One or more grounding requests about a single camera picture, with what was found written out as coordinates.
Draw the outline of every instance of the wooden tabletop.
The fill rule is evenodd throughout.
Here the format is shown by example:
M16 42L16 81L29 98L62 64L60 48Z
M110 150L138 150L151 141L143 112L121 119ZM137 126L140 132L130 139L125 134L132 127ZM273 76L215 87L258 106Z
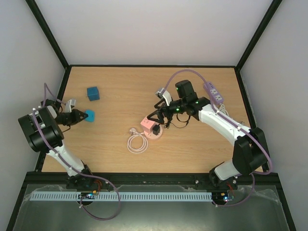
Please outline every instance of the wooden tabletop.
M157 141L149 141L142 154L127 150L129 129L141 130L141 120L153 112L159 99L155 92L164 87L172 74L183 68L169 67L73 67L64 101L77 100L76 108L95 112L93 123L82 121L64 133L67 148L93 172L127 173L205 173L232 158L233 146L207 124L191 118L185 128L173 125L163 130ZM192 68L211 81L225 99L230 116L249 126L233 68ZM208 98L202 80L193 73L178 74L168 91L178 99L175 83L188 79L198 97ZM97 86L100 100L90 102L87 88ZM177 126L183 124L176 118ZM133 145L140 145L136 138ZM64 168L47 156L44 172L63 172Z

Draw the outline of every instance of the purple power strip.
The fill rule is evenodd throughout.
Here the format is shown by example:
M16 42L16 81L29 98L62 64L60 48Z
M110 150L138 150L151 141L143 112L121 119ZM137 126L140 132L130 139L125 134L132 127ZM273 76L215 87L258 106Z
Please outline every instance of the purple power strip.
M221 103L223 103L223 97L211 82L205 83L203 85L203 88L206 92L209 91L209 93L212 94L212 99L214 100L215 105L220 105Z

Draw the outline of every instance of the white cable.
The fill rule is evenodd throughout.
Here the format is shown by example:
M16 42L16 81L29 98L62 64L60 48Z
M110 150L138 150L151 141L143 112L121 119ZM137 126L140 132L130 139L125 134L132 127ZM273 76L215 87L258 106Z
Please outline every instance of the white cable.
M224 105L223 103L220 105L219 110L220 110L223 114L229 116L229 113L227 112L226 107L225 107L225 105Z
M134 153L134 154L140 154L140 153L143 153L145 150L147 150L148 146L149 146L149 142L148 140L146 139L145 136L143 136L143 132L142 133L139 133L137 132L137 130L135 128L131 128L129 130L130 134L132 135L131 137L129 137L128 141L127 141L127 149L131 152L131 153ZM133 148L131 146L131 142L134 138L140 136L142 138L142 146L140 148Z

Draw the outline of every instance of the blue cube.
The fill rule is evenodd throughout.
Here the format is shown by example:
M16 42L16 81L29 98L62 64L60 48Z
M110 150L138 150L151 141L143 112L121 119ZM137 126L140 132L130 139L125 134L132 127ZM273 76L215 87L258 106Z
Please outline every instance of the blue cube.
M94 122L95 119L95 113L92 110L86 110L85 113L88 115L87 118L85 118L86 121L88 122Z
M87 88L87 95L90 101L100 99L100 93L98 92L97 87Z

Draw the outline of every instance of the pink plug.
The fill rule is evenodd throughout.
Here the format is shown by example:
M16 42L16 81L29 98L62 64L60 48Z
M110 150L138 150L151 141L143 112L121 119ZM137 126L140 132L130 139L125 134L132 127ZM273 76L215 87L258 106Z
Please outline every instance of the pink plug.
M154 121L148 120L146 117L141 121L141 127L142 129L147 132L147 133L151 133L152 132L152 128L155 126L155 124L157 124Z

